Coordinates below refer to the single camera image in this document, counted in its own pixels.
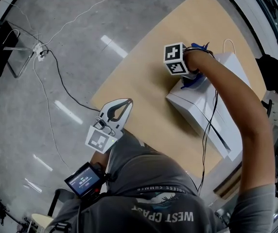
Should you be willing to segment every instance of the black cable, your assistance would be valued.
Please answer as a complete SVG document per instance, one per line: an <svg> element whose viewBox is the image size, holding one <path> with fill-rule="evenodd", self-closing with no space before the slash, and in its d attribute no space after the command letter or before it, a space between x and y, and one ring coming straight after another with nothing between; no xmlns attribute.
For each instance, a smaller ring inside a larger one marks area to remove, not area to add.
<svg viewBox="0 0 278 233"><path fill-rule="evenodd" d="M83 107L85 107L85 108L87 108L87 109L90 109L90 110L92 110L92 111L100 112L100 111L97 110L97 109L93 109L93 108L90 108L90 107L88 107L88 106L86 106L86 105L81 104L76 98L74 98L74 97L69 93L69 91L68 91L67 88L65 87L65 84L63 83L63 80L62 80L62 77L61 77L61 74L60 74L60 70L59 70L58 60L57 60L55 54L54 54L53 51L50 50L50 49L44 50L44 51L40 52L40 54L42 55L44 52L47 52L47 53L48 53L48 52L51 52L52 55L53 55L53 57L55 58L56 64L57 64L58 74L59 74L59 77L60 77L60 80L61 80L61 84L62 84L63 88L65 89L65 91L67 92L67 94L68 94L75 102L77 102L79 105L81 105L81 106L83 106Z"/></svg>
<svg viewBox="0 0 278 233"><path fill-rule="evenodd" d="M29 34L30 36L32 36L35 40L38 40L34 35L32 35L32 34L31 34L30 32L28 32L28 31L26 31L26 30L23 29L22 27L20 27L20 26L14 24L14 23L12 23L12 22L10 22L10 21L8 21L8 22L9 22L10 24L14 25L15 27L17 27L17 28L23 30L24 32L26 32L27 34ZM57 70L58 70L58 74L59 74L59 77L60 77L60 80L61 80L61 84L62 84L63 88L65 89L66 93L67 93L75 102L77 102L79 105L81 105L81 106L83 106L83 107L85 107L85 108L87 108L87 109L90 109L90 110L92 110L92 111L100 112L100 111L97 110L97 109L93 109L93 108L90 108L90 107L88 107L88 106L86 106L86 105L81 104L77 99L75 99L75 98L68 92L68 90L67 90L66 87L65 87L65 84L63 83L63 79L62 79L61 74L60 74L59 64L58 64L58 60L57 60L56 56L54 55L54 53L52 52L52 50L50 50L46 45L44 45L44 46L46 47L47 50L42 51L40 54L42 55L43 52L47 52L47 53L48 53L48 52L51 52L51 53L52 53L53 57L54 57L55 60L56 60Z"/></svg>
<svg viewBox="0 0 278 233"><path fill-rule="evenodd" d="M213 118L213 115L215 114L215 111L217 109L218 97L219 97L219 94L218 94L218 92L216 90L215 91L215 105L213 107L211 118L210 118L210 120L209 120L209 122L208 122L208 124L207 124L207 126L205 128L203 139L202 139L202 145L203 145L203 159L202 159L202 161L203 161L203 174L202 174L201 183L200 183L200 185L198 186L198 189L197 189L199 195L201 194L201 189L203 187L204 177L205 177L205 159L206 159L207 139L208 139L208 135L209 135L209 132L210 132L210 129L211 129L212 118Z"/></svg>

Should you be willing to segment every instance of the concrete floor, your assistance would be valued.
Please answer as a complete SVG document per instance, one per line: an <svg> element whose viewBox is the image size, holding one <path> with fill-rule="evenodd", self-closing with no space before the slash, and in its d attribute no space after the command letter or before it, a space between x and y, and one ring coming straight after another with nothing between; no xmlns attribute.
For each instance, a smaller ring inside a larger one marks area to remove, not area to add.
<svg viewBox="0 0 278 233"><path fill-rule="evenodd" d="M62 25L99 1L102 0L17 0L16 5L28 15L32 27L41 33L39 39L47 42ZM68 91L87 105L123 59L101 38L106 35L128 53L183 1L106 0L67 25L48 47L58 59ZM228 0L218 1L240 28L254 55L260 57L254 38L234 6ZM11 9L6 19L36 33L16 7ZM29 47L36 43L24 35L20 38ZM11 61L15 62L20 57L12 54ZM32 63L33 59L18 80L7 68L0 78L0 197L19 220L31 213L47 214L55 189L66 188L63 180L91 159L93 151L84 142L97 115L66 94L51 54L43 62L35 61L48 95L56 145L68 169L54 147L47 101ZM56 101L79 117L82 124L60 110L55 105ZM32 189L26 179L38 186L41 193Z"/></svg>

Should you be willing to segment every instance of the person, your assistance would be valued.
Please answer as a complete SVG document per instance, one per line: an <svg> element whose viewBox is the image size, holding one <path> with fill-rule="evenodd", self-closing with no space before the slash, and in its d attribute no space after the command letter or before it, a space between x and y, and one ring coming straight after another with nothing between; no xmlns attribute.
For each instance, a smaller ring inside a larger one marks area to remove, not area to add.
<svg viewBox="0 0 278 233"><path fill-rule="evenodd" d="M199 70L215 87L236 123L243 142L239 196L230 232L271 232L275 197L275 159L271 124L255 93L210 54L184 55L190 71ZM80 232L215 233L225 226L204 205L196 186L178 163L124 135L113 147L108 171L115 177L106 196L83 208ZM95 152L91 163L106 169L109 153ZM72 224L77 232L80 200L69 200L51 225Z"/></svg>

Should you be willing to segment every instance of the gray t-shirt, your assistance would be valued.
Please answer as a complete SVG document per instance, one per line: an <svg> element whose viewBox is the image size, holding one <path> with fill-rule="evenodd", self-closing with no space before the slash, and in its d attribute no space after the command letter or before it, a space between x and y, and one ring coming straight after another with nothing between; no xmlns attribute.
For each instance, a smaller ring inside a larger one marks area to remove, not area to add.
<svg viewBox="0 0 278 233"><path fill-rule="evenodd" d="M116 144L110 155L109 173L117 178L107 184L111 196L81 213L81 229L85 233L216 233L224 229L199 198L192 179L181 166L164 154L141 147L134 137L126 135ZM274 197L273 184L241 194L230 231L271 232ZM68 221L71 232L76 233L80 203L67 201L46 232L56 223Z"/></svg>

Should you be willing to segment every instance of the camera screen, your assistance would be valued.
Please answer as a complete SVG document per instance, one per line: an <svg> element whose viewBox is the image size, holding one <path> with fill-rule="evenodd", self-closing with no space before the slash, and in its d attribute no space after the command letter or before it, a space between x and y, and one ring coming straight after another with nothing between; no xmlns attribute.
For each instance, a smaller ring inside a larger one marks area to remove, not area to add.
<svg viewBox="0 0 278 233"><path fill-rule="evenodd" d="M88 167L83 172L78 174L72 180L69 181L69 186L75 190L78 194L83 194L90 187L95 184L100 178L95 174L95 172Z"/></svg>

